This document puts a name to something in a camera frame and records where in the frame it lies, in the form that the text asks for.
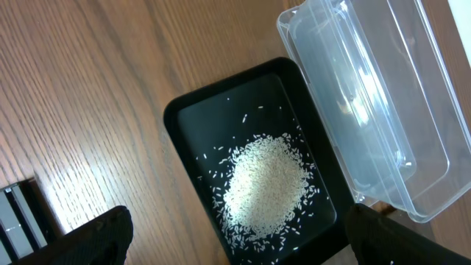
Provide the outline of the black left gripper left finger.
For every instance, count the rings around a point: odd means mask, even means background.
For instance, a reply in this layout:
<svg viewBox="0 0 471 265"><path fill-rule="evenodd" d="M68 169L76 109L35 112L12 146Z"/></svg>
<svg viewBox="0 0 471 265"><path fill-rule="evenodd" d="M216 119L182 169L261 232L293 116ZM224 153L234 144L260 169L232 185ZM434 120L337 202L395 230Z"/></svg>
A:
<svg viewBox="0 0 471 265"><path fill-rule="evenodd" d="M124 265L133 239L129 210L116 206L44 248L29 254L17 265Z"/></svg>

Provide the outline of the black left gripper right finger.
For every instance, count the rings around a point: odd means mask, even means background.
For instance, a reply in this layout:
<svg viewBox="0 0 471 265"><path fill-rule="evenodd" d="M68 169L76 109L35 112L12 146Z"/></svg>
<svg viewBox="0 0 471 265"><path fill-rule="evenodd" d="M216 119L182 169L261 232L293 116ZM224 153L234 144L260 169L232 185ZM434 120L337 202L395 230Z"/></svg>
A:
<svg viewBox="0 0 471 265"><path fill-rule="evenodd" d="M349 209L345 231L359 264L470 265L470 259L363 204Z"/></svg>

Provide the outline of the pile of rice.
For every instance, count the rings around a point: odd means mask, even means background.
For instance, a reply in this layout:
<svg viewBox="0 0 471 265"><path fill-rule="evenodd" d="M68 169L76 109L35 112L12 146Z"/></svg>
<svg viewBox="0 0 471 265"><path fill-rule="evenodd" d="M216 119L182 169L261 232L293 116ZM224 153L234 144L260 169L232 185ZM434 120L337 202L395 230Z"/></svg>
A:
<svg viewBox="0 0 471 265"><path fill-rule="evenodd" d="M232 264L278 264L335 223L336 211L285 99L218 96L185 115L197 191Z"/></svg>

